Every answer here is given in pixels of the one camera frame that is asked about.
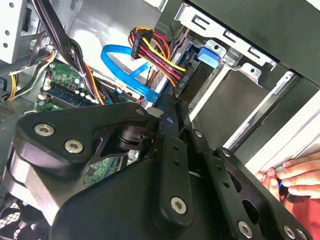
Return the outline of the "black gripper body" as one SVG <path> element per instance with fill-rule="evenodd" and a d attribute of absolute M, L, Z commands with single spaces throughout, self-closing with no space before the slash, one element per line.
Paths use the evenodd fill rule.
<path fill-rule="evenodd" d="M 194 217 L 177 234 L 160 230 L 153 217 L 155 160 L 144 160 L 70 198 L 51 226 L 52 240 L 230 240 L 222 209 L 191 175 Z"/>

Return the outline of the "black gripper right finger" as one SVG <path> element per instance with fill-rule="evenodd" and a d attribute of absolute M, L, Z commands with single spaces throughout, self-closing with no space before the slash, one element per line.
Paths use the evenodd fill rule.
<path fill-rule="evenodd" d="M 184 240 L 309 240 L 298 220 L 226 148 L 211 150 L 192 128 L 188 107 L 177 104 L 187 144 L 193 223 Z"/>

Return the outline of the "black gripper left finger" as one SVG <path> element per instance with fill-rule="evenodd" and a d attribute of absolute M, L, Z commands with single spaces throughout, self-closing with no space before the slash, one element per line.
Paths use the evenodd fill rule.
<path fill-rule="evenodd" d="M 157 162 L 152 218 L 188 225 L 188 157 L 172 101 L 164 109 L 124 102 L 26 114 L 16 123 L 5 176 L 53 225 L 73 196 L 145 160 Z"/>

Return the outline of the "person's hand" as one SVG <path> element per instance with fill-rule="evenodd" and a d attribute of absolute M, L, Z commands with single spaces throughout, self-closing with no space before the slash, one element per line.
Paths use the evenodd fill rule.
<path fill-rule="evenodd" d="M 277 199 L 280 200 L 278 181 L 288 192 L 295 196 L 308 196 L 311 199 L 320 198 L 320 154 L 292 159 L 283 163 L 283 169 L 276 171 L 270 168 L 266 173 L 261 171 L 255 175 L 262 185 Z"/>

